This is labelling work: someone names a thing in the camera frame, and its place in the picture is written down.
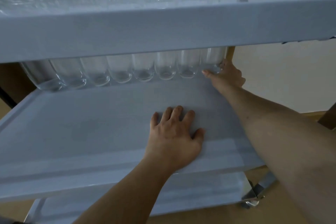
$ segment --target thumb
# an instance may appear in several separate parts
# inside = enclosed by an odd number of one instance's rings
[[[199,128],[196,130],[196,132],[194,133],[194,136],[192,137],[193,141],[199,145],[200,149],[202,149],[202,144],[204,141],[204,134],[205,134],[205,129]]]
[[[212,71],[210,70],[202,70],[202,74],[204,74],[204,76],[206,78],[212,79],[214,76],[216,76]]]

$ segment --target person's left hand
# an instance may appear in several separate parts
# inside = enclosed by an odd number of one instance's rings
[[[190,126],[195,118],[194,111],[188,111],[183,120],[180,115],[182,106],[174,109],[168,107],[158,123],[159,114],[156,112],[150,121],[149,140],[144,159],[156,161],[170,174],[191,163],[201,152],[204,133],[199,128],[190,136]]]

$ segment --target hand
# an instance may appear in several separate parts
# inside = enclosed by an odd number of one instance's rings
[[[174,110],[168,107],[160,123],[157,112],[150,121],[149,140],[144,159],[159,162],[162,168],[167,169],[169,175],[191,163],[202,149],[205,130],[199,128],[191,138],[189,130],[195,112],[188,111],[180,121],[182,111],[182,106],[177,106]]]
[[[244,85],[246,79],[242,77],[242,72],[232,64],[232,61],[226,59],[223,60],[220,67],[222,68],[222,71],[218,74],[215,74],[210,70],[202,71],[206,78],[211,79],[212,85],[220,93],[224,91],[224,87],[228,84],[240,88]]]

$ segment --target person's right arm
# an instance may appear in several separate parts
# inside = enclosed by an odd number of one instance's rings
[[[219,74],[205,70],[227,99],[259,156],[312,223],[336,220],[336,133],[244,89],[225,60]]]

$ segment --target forearm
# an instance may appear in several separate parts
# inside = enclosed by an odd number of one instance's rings
[[[282,105],[229,84],[232,105],[257,153],[313,223],[333,223],[335,133]]]
[[[155,161],[143,159],[74,223],[145,223],[169,176]]]

